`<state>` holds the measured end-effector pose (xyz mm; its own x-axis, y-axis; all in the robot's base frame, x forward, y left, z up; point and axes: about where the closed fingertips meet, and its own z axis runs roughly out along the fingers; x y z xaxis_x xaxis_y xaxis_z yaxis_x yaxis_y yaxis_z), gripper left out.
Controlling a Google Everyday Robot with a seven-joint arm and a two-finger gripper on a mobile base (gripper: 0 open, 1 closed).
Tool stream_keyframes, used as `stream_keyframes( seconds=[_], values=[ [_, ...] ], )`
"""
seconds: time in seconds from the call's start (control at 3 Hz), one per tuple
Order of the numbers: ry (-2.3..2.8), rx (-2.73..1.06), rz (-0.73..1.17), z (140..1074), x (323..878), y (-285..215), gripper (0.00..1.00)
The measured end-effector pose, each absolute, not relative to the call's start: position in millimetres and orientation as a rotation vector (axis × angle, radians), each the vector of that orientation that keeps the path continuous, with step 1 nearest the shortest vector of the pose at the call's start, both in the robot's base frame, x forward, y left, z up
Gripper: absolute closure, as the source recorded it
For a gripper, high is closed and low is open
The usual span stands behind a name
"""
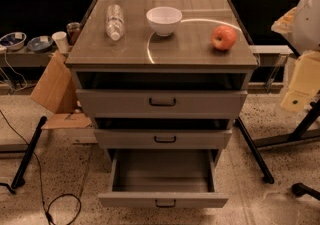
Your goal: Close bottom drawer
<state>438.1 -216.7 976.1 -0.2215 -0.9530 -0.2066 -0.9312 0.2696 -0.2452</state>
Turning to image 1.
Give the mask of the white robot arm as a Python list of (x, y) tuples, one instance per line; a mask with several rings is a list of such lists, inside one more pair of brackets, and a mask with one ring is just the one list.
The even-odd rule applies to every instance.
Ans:
[(320, 0), (300, 0), (271, 30), (281, 34), (299, 54), (280, 102), (284, 110), (299, 112), (320, 91)]

